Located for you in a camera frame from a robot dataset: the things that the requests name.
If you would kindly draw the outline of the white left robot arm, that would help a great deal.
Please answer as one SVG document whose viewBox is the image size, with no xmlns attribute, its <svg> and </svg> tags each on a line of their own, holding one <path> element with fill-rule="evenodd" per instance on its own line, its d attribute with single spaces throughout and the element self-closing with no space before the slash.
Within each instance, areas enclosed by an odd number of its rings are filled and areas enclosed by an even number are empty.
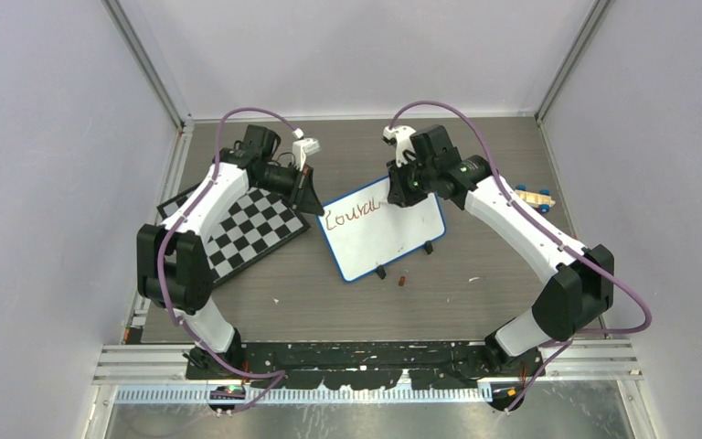
<svg viewBox="0 0 702 439">
<path fill-rule="evenodd" d="M 193 360 L 219 377 L 236 377 L 245 353 L 239 331 L 213 303 L 214 269 L 206 241 L 229 209 L 252 189 L 264 189 L 302 213 L 323 214 L 314 188 L 314 170 L 306 162 L 319 144 L 295 128 L 292 164 L 274 157 L 281 138 L 250 124 L 241 140 L 218 148 L 196 190 L 158 225 L 145 224 L 136 235 L 137 290 L 163 308 L 172 322 L 193 338 L 200 353 Z"/>
</svg>

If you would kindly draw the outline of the black white chessboard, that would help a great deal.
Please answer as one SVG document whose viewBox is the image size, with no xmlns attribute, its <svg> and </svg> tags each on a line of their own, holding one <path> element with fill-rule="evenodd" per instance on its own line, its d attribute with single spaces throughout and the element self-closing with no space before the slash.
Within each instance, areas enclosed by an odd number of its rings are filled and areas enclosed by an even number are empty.
<svg viewBox="0 0 702 439">
<path fill-rule="evenodd" d="M 210 231 L 204 244 L 214 285 L 221 286 L 310 229 L 302 213 L 252 188 Z"/>
</svg>

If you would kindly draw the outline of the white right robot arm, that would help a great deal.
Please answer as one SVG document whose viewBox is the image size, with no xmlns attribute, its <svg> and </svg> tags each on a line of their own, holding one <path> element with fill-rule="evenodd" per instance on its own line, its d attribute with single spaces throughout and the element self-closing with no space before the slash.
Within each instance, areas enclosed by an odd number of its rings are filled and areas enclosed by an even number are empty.
<svg viewBox="0 0 702 439">
<path fill-rule="evenodd" d="M 522 355 L 551 340 L 566 341 L 613 304 L 614 257 L 588 248 L 536 213 L 479 155 L 463 158 L 442 125 L 416 131 L 385 128 L 395 148 L 387 163 L 388 203 L 413 207 L 430 195 L 450 200 L 494 230 L 529 265 L 543 289 L 522 315 L 488 335 L 481 368 L 508 375 Z"/>
</svg>

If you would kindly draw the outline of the blue framed whiteboard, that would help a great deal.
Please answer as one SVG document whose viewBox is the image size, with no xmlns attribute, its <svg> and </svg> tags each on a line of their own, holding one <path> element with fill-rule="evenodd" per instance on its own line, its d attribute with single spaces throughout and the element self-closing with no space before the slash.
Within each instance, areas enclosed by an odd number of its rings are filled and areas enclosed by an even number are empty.
<svg viewBox="0 0 702 439">
<path fill-rule="evenodd" d="M 371 274 L 446 233 L 440 201 L 433 194 L 415 206 L 387 201 L 389 180 L 381 177 L 323 205 L 316 217 L 341 279 Z"/>
</svg>

